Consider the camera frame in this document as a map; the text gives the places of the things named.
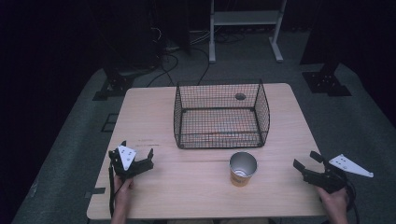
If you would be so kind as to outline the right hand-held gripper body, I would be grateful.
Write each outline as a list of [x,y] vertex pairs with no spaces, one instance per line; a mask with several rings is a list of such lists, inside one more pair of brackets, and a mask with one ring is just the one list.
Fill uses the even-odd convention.
[[343,154],[330,160],[325,159],[325,164],[323,165],[323,173],[314,172],[305,168],[306,172],[303,174],[303,180],[308,184],[323,188],[329,193],[333,193],[347,185],[347,173],[366,177],[374,176],[372,172],[367,171]]

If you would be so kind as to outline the white metal stand frame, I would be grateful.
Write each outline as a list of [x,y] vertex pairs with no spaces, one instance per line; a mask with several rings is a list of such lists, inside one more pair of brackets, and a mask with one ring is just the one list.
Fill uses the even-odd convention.
[[288,0],[281,0],[278,10],[261,11],[216,11],[215,0],[211,0],[209,21],[209,44],[208,61],[216,62],[215,28],[220,26],[246,26],[246,25],[274,25],[273,35],[269,37],[269,43],[278,63],[284,61],[277,44],[278,35],[283,21]]

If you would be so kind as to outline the black tape strip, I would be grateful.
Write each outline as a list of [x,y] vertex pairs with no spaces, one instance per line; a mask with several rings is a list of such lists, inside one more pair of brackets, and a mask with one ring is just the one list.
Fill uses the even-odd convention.
[[90,199],[92,195],[95,194],[104,194],[106,192],[106,188],[94,188],[91,191],[86,191],[84,194],[85,199]]

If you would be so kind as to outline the person's right hand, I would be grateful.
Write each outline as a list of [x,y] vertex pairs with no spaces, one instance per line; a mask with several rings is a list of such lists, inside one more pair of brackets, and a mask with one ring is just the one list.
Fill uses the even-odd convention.
[[316,187],[322,205],[329,217],[340,217],[347,213],[347,190],[339,189],[333,193],[327,192],[325,189]]

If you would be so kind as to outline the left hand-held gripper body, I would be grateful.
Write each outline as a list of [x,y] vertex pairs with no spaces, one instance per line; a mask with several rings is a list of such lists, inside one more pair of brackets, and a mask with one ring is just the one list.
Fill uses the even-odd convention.
[[135,149],[121,145],[108,152],[113,169],[121,179],[133,178],[153,168],[154,163],[152,161],[147,158],[137,161],[135,159],[136,155],[137,151]]

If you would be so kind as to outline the person's left hand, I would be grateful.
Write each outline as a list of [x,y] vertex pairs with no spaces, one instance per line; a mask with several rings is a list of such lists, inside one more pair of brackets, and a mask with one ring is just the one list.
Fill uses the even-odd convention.
[[115,207],[122,208],[127,207],[131,201],[132,190],[134,187],[134,180],[128,178],[122,180],[118,175],[114,177],[115,187]]

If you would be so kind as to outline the black stand base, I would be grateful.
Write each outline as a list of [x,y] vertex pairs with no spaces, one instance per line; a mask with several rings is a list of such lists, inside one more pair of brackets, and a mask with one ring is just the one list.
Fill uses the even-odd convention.
[[327,93],[329,96],[350,96],[351,93],[335,75],[339,62],[327,62],[319,71],[303,72],[303,77],[313,93]]
[[102,89],[93,96],[94,101],[105,101],[109,97],[121,97],[132,88],[134,77],[123,76],[116,68],[106,66],[104,68],[106,80]]

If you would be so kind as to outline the metal cup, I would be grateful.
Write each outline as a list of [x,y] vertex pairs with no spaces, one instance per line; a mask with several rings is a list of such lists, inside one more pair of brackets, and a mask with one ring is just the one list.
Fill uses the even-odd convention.
[[229,167],[231,182],[237,187],[244,187],[256,173],[258,163],[250,153],[239,151],[231,156]]

